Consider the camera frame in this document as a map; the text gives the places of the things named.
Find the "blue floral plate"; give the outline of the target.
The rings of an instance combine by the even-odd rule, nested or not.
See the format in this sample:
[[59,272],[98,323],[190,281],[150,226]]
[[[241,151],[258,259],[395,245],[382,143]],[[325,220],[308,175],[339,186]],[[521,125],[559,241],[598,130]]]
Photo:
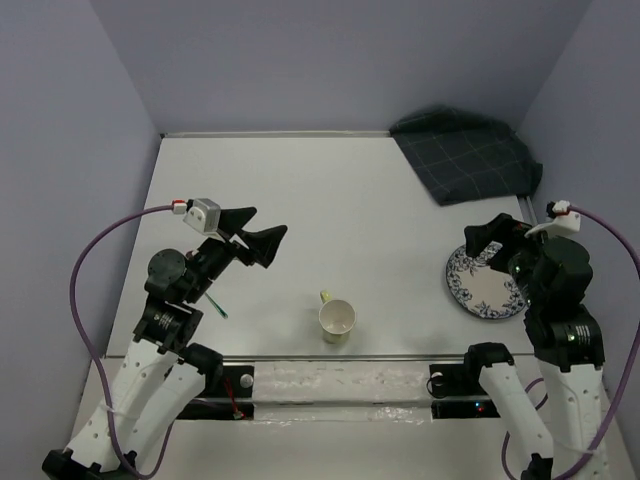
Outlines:
[[527,306],[514,280],[488,265],[500,248],[499,243],[492,242],[480,255],[471,258],[461,245],[445,265],[445,282],[451,296],[464,310],[483,320],[508,319]]

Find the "iridescent fork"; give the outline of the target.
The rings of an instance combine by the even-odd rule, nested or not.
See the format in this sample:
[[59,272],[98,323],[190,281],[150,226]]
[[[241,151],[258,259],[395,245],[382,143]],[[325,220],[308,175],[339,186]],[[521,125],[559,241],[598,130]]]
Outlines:
[[205,298],[209,301],[209,303],[214,307],[216,312],[223,318],[228,319],[228,313],[219,305],[218,302],[208,293],[205,293]]

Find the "dark checked cloth placemat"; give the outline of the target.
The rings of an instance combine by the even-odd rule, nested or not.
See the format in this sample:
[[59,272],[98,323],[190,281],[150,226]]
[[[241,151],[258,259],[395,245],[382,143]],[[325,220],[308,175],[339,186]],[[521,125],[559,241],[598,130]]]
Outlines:
[[410,167],[440,206],[533,195],[543,165],[511,126],[483,114],[438,105],[389,129]]

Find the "cream yellow mug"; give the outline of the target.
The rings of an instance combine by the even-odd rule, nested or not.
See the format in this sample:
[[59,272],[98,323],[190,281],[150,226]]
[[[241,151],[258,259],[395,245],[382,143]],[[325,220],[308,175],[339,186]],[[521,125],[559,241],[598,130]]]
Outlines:
[[327,290],[319,294],[322,303],[318,321],[323,340],[329,344],[344,343],[357,323],[357,313],[347,301],[334,298]]

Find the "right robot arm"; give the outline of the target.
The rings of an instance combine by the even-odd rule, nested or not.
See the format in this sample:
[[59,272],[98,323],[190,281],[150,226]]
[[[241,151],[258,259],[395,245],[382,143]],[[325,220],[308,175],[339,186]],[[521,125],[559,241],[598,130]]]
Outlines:
[[551,221],[531,226],[500,214],[464,230],[466,253],[475,258],[496,242],[491,269],[508,274],[523,295],[524,326],[547,394],[549,424],[539,416],[505,345],[469,347],[460,368],[462,384],[485,391],[505,422],[525,463],[523,479],[608,479],[601,425],[604,345],[598,322],[583,304],[592,278],[590,256],[570,236],[581,216],[567,203]]

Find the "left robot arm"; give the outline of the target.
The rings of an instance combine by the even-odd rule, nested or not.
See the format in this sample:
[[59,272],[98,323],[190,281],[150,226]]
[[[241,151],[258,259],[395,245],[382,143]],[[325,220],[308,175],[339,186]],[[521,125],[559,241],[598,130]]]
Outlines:
[[80,268],[99,240],[132,221],[127,216],[100,232],[76,260],[70,282],[72,319],[98,373],[102,400],[82,429],[42,464],[51,479],[151,479],[141,471],[154,446],[165,449],[180,413],[221,383],[223,357],[193,342],[203,317],[195,305],[234,261],[268,268],[288,231],[278,225],[246,230],[254,207],[223,209],[207,198],[174,200],[146,208],[143,215],[170,212],[204,238],[183,253],[158,251],[147,266],[144,308],[116,376],[109,379],[100,355],[81,323],[77,305]]

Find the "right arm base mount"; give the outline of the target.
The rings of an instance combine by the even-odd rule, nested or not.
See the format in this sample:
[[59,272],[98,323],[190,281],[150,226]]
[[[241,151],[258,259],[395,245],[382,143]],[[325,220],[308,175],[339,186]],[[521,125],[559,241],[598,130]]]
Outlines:
[[469,377],[462,363],[429,366],[426,389],[432,398],[434,420],[499,418],[488,394]]

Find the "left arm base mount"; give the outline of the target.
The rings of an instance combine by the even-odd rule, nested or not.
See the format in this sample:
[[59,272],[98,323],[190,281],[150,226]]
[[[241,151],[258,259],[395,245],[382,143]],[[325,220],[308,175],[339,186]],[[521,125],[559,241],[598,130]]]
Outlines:
[[252,364],[225,364],[219,378],[206,377],[204,390],[182,410],[178,420],[244,421],[254,418]]

